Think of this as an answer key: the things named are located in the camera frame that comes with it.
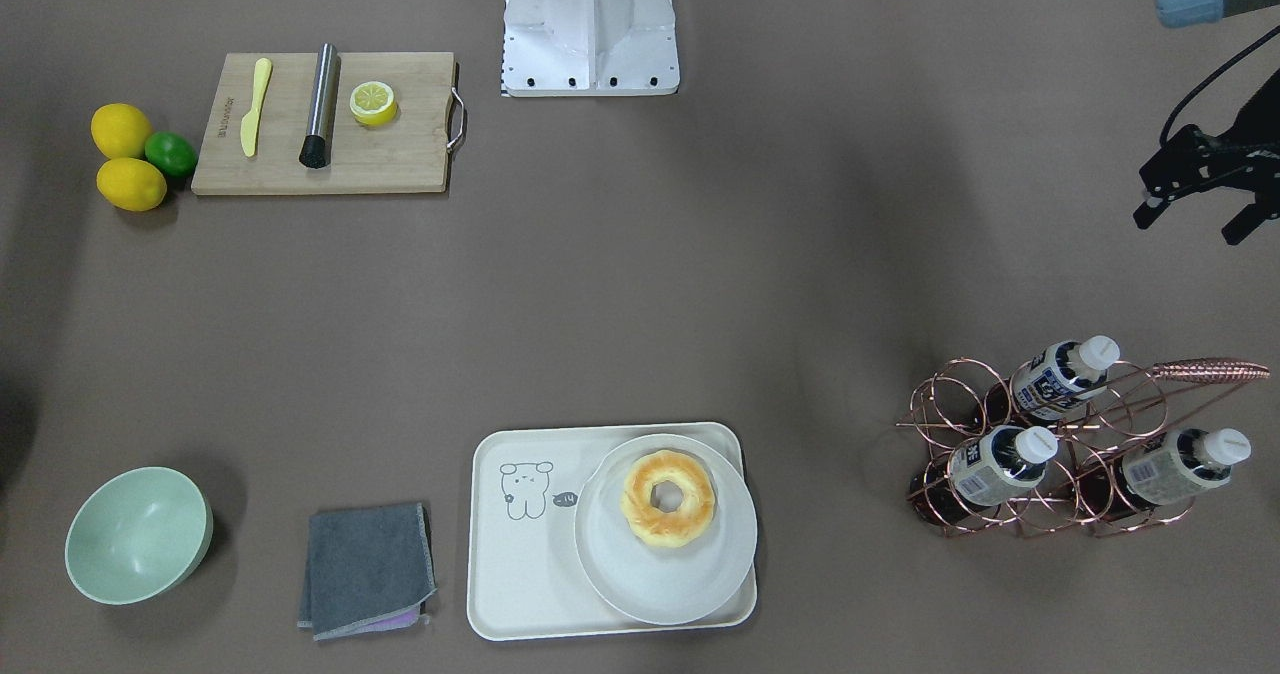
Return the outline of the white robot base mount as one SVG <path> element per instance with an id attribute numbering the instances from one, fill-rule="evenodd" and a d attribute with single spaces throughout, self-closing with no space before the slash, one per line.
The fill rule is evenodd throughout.
<path id="1" fill-rule="evenodd" d="M 504 0 L 507 97 L 636 97 L 681 84 L 675 0 Z"/>

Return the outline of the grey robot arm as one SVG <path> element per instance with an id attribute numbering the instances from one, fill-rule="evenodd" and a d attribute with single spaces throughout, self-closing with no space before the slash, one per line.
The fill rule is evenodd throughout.
<path id="1" fill-rule="evenodd" d="M 1208 24 L 1224 18 L 1277 5 L 1279 0 L 1155 0 L 1158 20 L 1167 28 Z M 1221 228 L 1229 246 L 1238 246 L 1265 223 L 1279 217 L 1279 74 L 1267 77 L 1236 113 L 1231 127 L 1211 136 L 1197 124 L 1175 130 L 1185 106 L 1217 78 L 1253 51 L 1277 37 L 1270 29 L 1224 61 L 1176 104 L 1158 133 L 1156 153 L 1139 169 L 1144 185 L 1135 226 L 1148 229 L 1184 197 L 1234 188 L 1253 196 Z"/>

